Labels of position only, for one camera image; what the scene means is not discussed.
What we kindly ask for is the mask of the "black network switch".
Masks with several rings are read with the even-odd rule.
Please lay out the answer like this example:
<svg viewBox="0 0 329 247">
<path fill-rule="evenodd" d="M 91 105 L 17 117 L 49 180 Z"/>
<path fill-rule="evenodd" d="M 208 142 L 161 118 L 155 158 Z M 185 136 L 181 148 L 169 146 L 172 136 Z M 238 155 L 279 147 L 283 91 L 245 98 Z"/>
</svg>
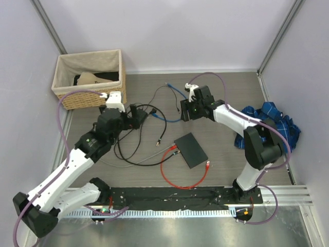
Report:
<svg viewBox="0 0 329 247">
<path fill-rule="evenodd" d="M 176 139 L 174 144 L 177 146 L 177 149 L 182 154 L 190 169 L 208 160 L 208 156 L 192 133 Z"/>
</svg>

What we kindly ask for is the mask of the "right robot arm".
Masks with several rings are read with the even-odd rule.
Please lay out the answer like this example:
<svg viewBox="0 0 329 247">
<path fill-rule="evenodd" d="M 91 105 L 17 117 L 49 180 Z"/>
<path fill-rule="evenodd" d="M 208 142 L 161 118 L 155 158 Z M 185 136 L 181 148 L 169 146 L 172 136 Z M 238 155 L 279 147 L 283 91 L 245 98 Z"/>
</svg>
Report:
<svg viewBox="0 0 329 247">
<path fill-rule="evenodd" d="M 187 83 L 185 90 L 189 97 L 180 102 L 183 121 L 204 117 L 229 127 L 243 137 L 246 165 L 232 183 L 232 197 L 238 203 L 246 202 L 263 174 L 272 169 L 273 163 L 284 153 L 291 152 L 289 143 L 278 132 L 274 121 L 250 117 L 223 100 L 215 100 L 208 86 Z"/>
</svg>

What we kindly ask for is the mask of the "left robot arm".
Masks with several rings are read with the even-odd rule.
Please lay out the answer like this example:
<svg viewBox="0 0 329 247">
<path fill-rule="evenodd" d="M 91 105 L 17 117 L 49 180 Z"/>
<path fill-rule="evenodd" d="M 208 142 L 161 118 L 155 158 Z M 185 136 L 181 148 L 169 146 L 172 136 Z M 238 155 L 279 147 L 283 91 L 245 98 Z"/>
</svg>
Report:
<svg viewBox="0 0 329 247">
<path fill-rule="evenodd" d="M 147 113 L 130 106 L 131 113 L 104 108 L 93 128 L 82 135 L 66 160 L 39 186 L 28 193 L 17 193 L 13 203 L 17 215 L 38 237 L 48 235 L 70 211 L 96 203 L 104 205 L 111 196 L 110 187 L 100 178 L 92 178 L 76 192 L 63 192 L 88 168 L 108 153 L 123 130 L 139 129 Z"/>
</svg>

